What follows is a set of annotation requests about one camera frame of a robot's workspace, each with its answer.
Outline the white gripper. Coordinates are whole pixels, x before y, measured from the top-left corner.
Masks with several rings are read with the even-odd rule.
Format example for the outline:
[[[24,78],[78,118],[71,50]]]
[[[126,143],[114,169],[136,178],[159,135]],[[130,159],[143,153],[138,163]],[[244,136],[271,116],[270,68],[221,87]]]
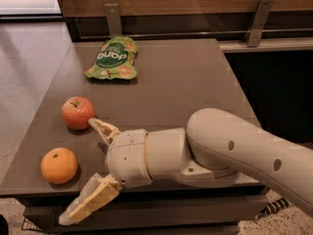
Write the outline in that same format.
[[[88,180],[79,196],[60,215],[60,225],[79,223],[116,198],[122,187],[142,187],[153,181],[148,171],[146,130],[121,133],[116,126],[95,117],[88,122],[109,146],[106,166],[110,174],[103,177],[95,173]]]

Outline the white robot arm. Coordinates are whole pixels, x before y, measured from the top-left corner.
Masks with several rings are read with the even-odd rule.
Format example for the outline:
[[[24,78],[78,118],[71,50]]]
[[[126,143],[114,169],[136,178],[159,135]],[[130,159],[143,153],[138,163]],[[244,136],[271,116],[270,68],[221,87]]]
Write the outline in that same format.
[[[91,126],[107,144],[109,174],[94,174],[59,217],[80,222],[123,188],[171,179],[192,187],[229,186],[239,172],[259,181],[307,214],[313,213],[313,151],[219,109],[192,114],[185,128],[119,131],[97,118]]]

